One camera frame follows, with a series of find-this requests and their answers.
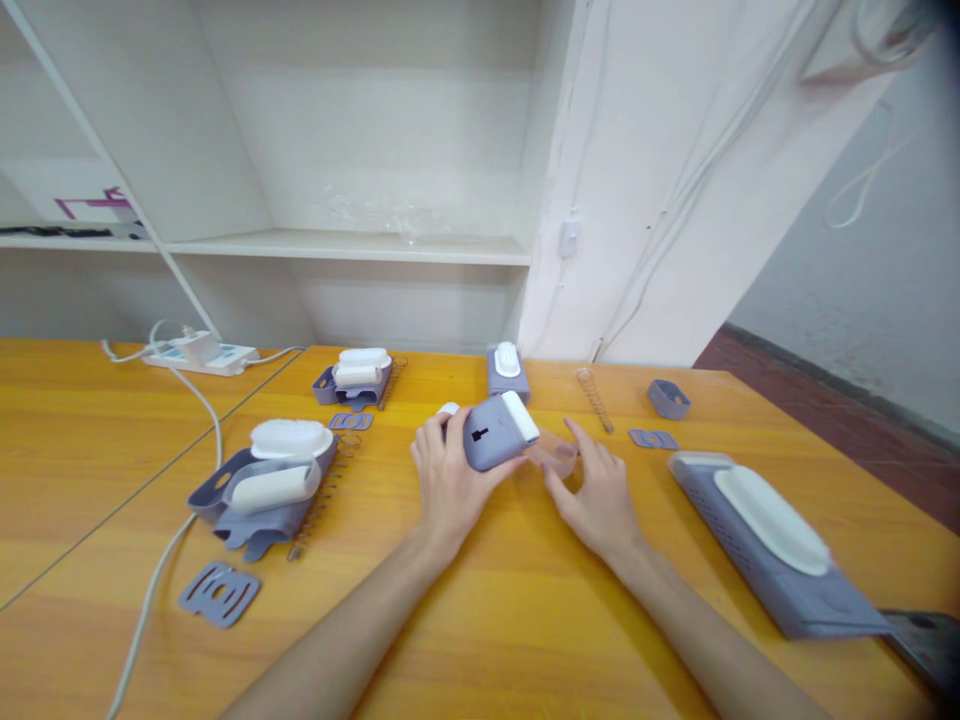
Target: white power strip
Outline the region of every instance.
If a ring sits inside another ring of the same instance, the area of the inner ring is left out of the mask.
[[[202,372],[208,375],[239,375],[247,364],[253,360],[260,359],[260,353],[256,348],[246,347],[244,345],[220,344],[220,354],[207,361],[198,363],[187,358],[180,348],[174,346],[164,350],[160,355],[149,353],[143,356],[143,361],[147,365],[157,367],[172,367],[186,372]]]

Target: metal spring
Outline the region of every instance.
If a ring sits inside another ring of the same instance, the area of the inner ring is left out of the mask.
[[[337,470],[346,468],[347,463],[343,461],[352,458],[354,452],[360,447],[360,436],[354,433],[338,434],[337,438],[337,454],[334,456],[333,462],[327,470],[327,474],[323,477],[323,484],[320,486],[320,489],[317,490],[317,494],[313,496],[313,502],[303,516],[303,522],[300,523],[300,528],[297,530],[297,534],[293,539],[293,546],[290,548],[290,552],[287,553],[287,560],[290,562],[299,560],[300,556],[303,555],[307,540],[310,539],[310,533],[313,532],[313,527],[316,525],[316,521],[319,520],[321,511],[327,507],[325,501],[333,499],[330,491],[335,491],[337,484],[336,482],[330,481],[337,481],[343,477]]]
[[[597,390],[597,381],[593,377],[593,370],[590,368],[580,368],[577,370],[577,382],[580,383],[580,387],[583,388],[583,391],[587,394],[587,399],[590,401],[590,404],[593,405],[593,411],[597,414],[597,417],[600,418],[600,422],[603,425],[603,429],[608,433],[613,432],[613,423],[610,422],[610,415],[607,413],[607,408],[603,405],[603,400],[600,398],[600,391]]]
[[[393,368],[390,370],[390,377],[387,380],[387,386],[383,389],[383,393],[380,395],[380,402],[377,403],[377,410],[383,410],[387,405],[387,400],[390,399],[390,393],[393,392],[393,386],[397,384],[397,380],[400,379],[400,375],[403,374],[403,369],[409,364],[405,355],[397,355],[393,358]]]

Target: white shelf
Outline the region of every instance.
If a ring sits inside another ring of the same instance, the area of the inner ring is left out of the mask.
[[[26,248],[29,250],[95,250],[108,252],[155,253],[156,246],[149,240],[122,238],[71,238],[63,235],[38,237],[37,235],[0,235],[0,248]]]
[[[405,243],[399,235],[328,230],[269,230],[170,243],[182,255],[386,260],[449,265],[530,265],[530,253],[511,237],[429,237]]]

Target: floor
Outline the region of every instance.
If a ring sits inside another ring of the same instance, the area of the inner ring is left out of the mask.
[[[696,368],[732,373],[960,535],[960,455],[721,329]]]

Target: yellow wooden table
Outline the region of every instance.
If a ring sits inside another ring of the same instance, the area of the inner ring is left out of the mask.
[[[191,378],[222,417],[290,359]],[[98,343],[0,340],[0,607],[210,427],[168,370]]]
[[[274,548],[244,565],[195,525],[162,583],[127,698],[127,717],[211,717],[353,588],[419,511],[413,430],[445,401],[476,403],[482,358],[410,354],[395,394],[337,488],[303,558]],[[224,423],[230,453],[272,417],[327,421],[310,383],[336,350],[312,348]],[[569,414],[627,459],[650,540],[724,617],[837,717],[915,717],[929,700],[874,639],[782,638],[666,469],[633,427],[668,429],[687,449],[731,454],[766,476],[822,533],[847,574],[882,607],[954,611],[960,540],[739,381],[719,372],[597,367],[616,432],[605,436],[574,365],[528,362],[531,412],[565,433]],[[657,418],[644,391],[677,381],[687,420]],[[212,470],[210,436],[0,613],[0,715],[101,717],[147,580]],[[263,588],[231,630],[176,598],[214,559]],[[535,468],[493,495],[459,559],[427,595],[374,678],[361,718],[701,717],[713,711],[643,610],[568,531]]]

